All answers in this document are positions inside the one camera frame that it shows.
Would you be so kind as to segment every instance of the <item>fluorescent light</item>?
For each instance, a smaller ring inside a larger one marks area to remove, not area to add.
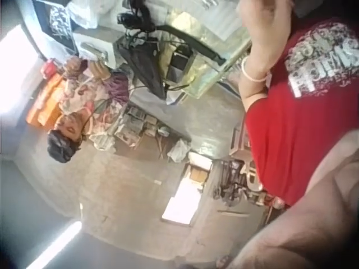
[[[32,264],[26,269],[44,268],[81,230],[82,223],[71,224]]]

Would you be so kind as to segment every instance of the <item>electronic device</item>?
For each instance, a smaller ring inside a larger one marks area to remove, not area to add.
[[[168,66],[166,80],[179,84],[183,77],[190,70],[195,60],[195,54],[193,50],[187,45],[180,45],[173,52],[171,61]]]
[[[112,69],[118,68],[124,62],[122,57],[116,57],[117,42],[122,36],[123,33],[103,26],[97,29],[79,27],[73,32],[73,39],[81,57],[89,60],[102,59]]]

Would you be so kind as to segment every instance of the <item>hand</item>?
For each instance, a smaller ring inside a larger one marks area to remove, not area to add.
[[[68,73],[77,72],[81,68],[81,62],[82,60],[79,57],[73,56],[69,60],[67,60],[63,68]]]
[[[107,80],[111,77],[111,73],[102,61],[89,61],[89,69],[94,78]]]
[[[241,0],[237,12],[252,39],[250,59],[262,73],[282,55],[291,33],[291,0]]]

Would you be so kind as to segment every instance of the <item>floral clothing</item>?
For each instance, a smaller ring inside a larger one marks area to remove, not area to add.
[[[113,74],[103,82],[81,73],[68,77],[59,107],[65,114],[87,109],[91,114],[87,135],[101,135],[116,121],[128,99],[128,80],[123,74]]]

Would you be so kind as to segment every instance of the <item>window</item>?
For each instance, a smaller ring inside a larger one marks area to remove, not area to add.
[[[0,42],[0,113],[10,111],[21,98],[21,86],[38,59],[21,25]]]
[[[206,157],[200,157],[200,161],[197,163],[201,163],[201,166],[210,169],[212,161]],[[188,164],[176,195],[170,198],[162,219],[190,225],[200,204],[202,191],[208,175],[208,170]]]

